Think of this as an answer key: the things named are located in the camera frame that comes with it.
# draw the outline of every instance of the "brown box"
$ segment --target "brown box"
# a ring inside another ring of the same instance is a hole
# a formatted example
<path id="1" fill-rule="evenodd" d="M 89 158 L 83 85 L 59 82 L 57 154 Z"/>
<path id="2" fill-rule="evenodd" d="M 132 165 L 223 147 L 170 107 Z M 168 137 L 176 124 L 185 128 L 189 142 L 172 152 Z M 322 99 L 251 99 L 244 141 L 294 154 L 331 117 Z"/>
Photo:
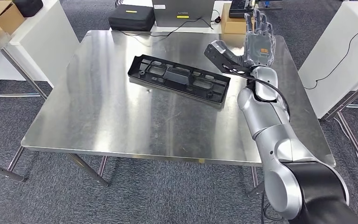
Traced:
<path id="1" fill-rule="evenodd" d="M 12 1 L 0 0 L 0 30 L 11 35 L 24 20 L 24 17 Z"/>
<path id="2" fill-rule="evenodd" d="M 224 34 L 246 34 L 245 18 L 230 18 L 228 16 L 231 3 L 224 3 L 223 12 L 221 14 L 221 32 Z"/>

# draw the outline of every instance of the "power cable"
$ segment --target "power cable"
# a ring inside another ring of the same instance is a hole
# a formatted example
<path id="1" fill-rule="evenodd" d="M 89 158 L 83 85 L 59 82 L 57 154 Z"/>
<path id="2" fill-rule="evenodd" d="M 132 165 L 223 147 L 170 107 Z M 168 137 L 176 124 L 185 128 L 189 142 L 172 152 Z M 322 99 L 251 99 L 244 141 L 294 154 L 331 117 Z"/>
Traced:
<path id="1" fill-rule="evenodd" d="M 312 87 L 312 88 L 304 87 L 305 89 L 307 89 L 307 90 L 313 90 L 313 89 L 315 89 L 315 88 L 317 87 L 317 83 L 318 83 L 319 81 L 326 79 L 327 77 L 329 77 L 329 76 L 335 71 L 335 69 L 340 65 L 340 63 L 348 56 L 349 49 L 351 48 L 352 40 L 353 40 L 357 35 L 358 35 L 358 33 L 355 34 L 355 35 L 351 38 L 351 40 L 349 41 L 348 50 L 347 50 L 345 56 L 344 56 L 344 57 L 341 59 L 341 61 L 333 68 L 333 70 L 332 70 L 327 76 L 315 80 L 316 83 L 315 83 L 315 86 L 314 86 L 314 87 Z"/>

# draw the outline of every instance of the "black cable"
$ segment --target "black cable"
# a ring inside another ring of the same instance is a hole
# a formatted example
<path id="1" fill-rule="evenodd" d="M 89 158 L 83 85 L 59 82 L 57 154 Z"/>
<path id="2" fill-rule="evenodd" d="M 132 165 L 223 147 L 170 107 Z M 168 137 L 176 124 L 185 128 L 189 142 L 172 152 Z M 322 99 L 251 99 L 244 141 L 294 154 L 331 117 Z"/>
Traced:
<path id="1" fill-rule="evenodd" d="M 123 32 L 123 31 L 121 31 L 121 30 L 118 30 L 118 31 L 120 31 L 121 33 L 123 33 L 124 35 L 127 35 L 127 36 L 139 36 L 139 35 L 142 35 L 142 34 L 146 34 L 146 35 L 154 36 L 154 37 L 157 37 L 157 36 L 165 36 L 165 37 L 168 37 L 169 35 L 171 35 L 173 32 L 175 32 L 176 30 L 178 30 L 179 28 L 181 28 L 181 27 L 182 27 L 183 25 L 185 25 L 186 23 L 188 23 L 188 22 L 197 22 L 198 20 L 204 21 L 211 29 L 213 29 L 210 23 L 207 23 L 202 17 L 200 17 L 200 18 L 198 18 L 198 19 L 196 19 L 196 20 L 193 20 L 193 21 L 192 21 L 192 20 L 187 20 L 187 21 L 185 21 L 184 23 L 182 23 L 182 25 L 180 25 L 178 28 L 174 29 L 173 31 L 169 32 L 167 35 L 153 35 L 153 34 L 150 34 L 150 33 L 126 34 L 125 32 Z"/>
<path id="2" fill-rule="evenodd" d="M 268 202 L 267 205 L 264 207 L 264 210 L 263 210 L 263 215 L 269 219 L 269 220 L 272 220 L 272 221 L 283 221 L 285 220 L 283 217 L 280 217 L 280 218 L 274 218 L 274 217 L 270 217 L 269 215 L 267 215 L 267 209 L 271 206 L 271 204 Z"/>
<path id="3" fill-rule="evenodd" d="M 346 58 L 346 56 L 348 56 L 349 49 L 351 48 L 352 40 L 353 40 L 357 35 L 358 35 L 358 33 L 355 34 L 355 35 L 351 38 L 351 40 L 349 41 L 348 50 L 347 50 L 345 56 L 344 56 L 344 57 L 341 59 L 341 61 L 336 65 L 336 67 L 334 67 L 333 70 L 332 70 L 326 77 L 315 80 L 316 83 L 315 83 L 315 86 L 314 86 L 314 87 L 312 87 L 312 88 L 306 88 L 306 87 L 304 87 L 305 89 L 307 89 L 307 90 L 315 89 L 315 88 L 317 87 L 318 81 L 324 80 L 325 78 L 329 77 L 329 76 L 334 72 L 334 70 L 340 65 L 340 63 Z"/>
<path id="4" fill-rule="evenodd" d="M 220 23 L 220 22 L 221 22 L 220 13 L 219 13 L 219 11 L 217 11 L 216 9 L 214 9 L 214 11 L 216 11 L 216 12 L 217 12 L 218 17 L 216 17 L 216 19 L 215 19 L 215 20 L 211 20 L 211 22 Z"/>
<path id="5" fill-rule="evenodd" d="M 215 11 L 215 12 L 217 12 L 217 14 L 218 14 L 218 15 L 219 15 L 219 17 L 220 17 L 220 13 L 219 13 L 219 11 L 217 11 L 216 9 L 214 9 L 214 11 Z"/>
<path id="6" fill-rule="evenodd" d="M 283 221 L 285 220 L 283 217 L 281 218 L 274 218 L 274 217 L 270 217 L 267 215 L 267 209 L 271 206 L 270 203 L 267 203 L 267 205 L 264 207 L 264 196 L 265 196 L 265 191 L 263 191 L 262 193 L 262 207 L 261 207 L 261 220 L 262 220 L 262 224 L 264 224 L 264 217 L 266 217 L 269 220 L 272 221 Z"/>
<path id="7" fill-rule="evenodd" d="M 244 76 L 244 75 L 242 75 L 242 74 L 240 74 L 240 73 L 238 73 L 238 72 L 236 72 L 236 71 L 234 71 L 234 70 L 232 70 L 232 69 L 231 69 L 231 71 L 234 72 L 234 73 L 235 73 L 236 75 L 238 75 L 238 76 L 241 76 L 241 77 L 246 78 L 246 79 L 250 79 L 250 80 L 255 81 L 255 82 L 259 82 L 259 83 L 264 84 L 264 85 L 266 85 L 266 86 L 272 88 L 273 90 L 275 90 L 275 91 L 282 97 L 282 100 L 283 100 L 283 102 L 285 103 L 285 107 L 286 107 L 286 110 L 288 111 L 288 115 L 289 115 L 289 118 L 290 118 L 289 104 L 288 104 L 286 98 L 284 97 L 284 95 L 282 94 L 282 92 L 281 92 L 278 88 L 276 88 L 275 86 L 273 86 L 272 84 L 270 84 L 270 83 L 268 83 L 268 82 L 265 82 L 265 81 L 263 81 L 263 80 L 254 78 L 254 77 L 252 77 L 252 76 Z"/>

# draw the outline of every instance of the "black case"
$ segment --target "black case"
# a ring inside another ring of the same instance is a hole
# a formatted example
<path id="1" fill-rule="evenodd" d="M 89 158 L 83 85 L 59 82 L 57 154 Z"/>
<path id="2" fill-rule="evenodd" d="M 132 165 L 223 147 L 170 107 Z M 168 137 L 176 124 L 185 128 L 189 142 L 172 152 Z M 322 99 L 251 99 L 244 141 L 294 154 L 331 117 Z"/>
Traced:
<path id="1" fill-rule="evenodd" d="M 155 17 L 152 7 L 119 5 L 109 16 L 112 30 L 150 31 Z"/>
<path id="2" fill-rule="evenodd" d="M 24 17 L 32 17 L 43 7 L 42 0 L 14 0 L 20 13 Z"/>

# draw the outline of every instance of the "silver robotic arm segment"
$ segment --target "silver robotic arm segment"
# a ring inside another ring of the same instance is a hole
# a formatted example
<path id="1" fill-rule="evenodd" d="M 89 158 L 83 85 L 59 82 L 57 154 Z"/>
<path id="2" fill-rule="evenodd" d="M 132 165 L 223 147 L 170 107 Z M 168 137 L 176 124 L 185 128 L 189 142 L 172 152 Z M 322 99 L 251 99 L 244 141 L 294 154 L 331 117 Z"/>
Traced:
<path id="1" fill-rule="evenodd" d="M 259 151 L 268 200 L 291 224 L 358 224 L 341 176 L 297 138 L 287 104 L 266 84 L 278 88 L 278 75 L 269 67 L 275 38 L 266 16 L 258 10 L 254 15 L 252 31 L 250 16 L 245 14 L 244 55 L 234 56 L 222 41 L 209 44 L 204 54 L 223 73 L 248 78 L 247 87 L 238 94 L 238 106 Z"/>

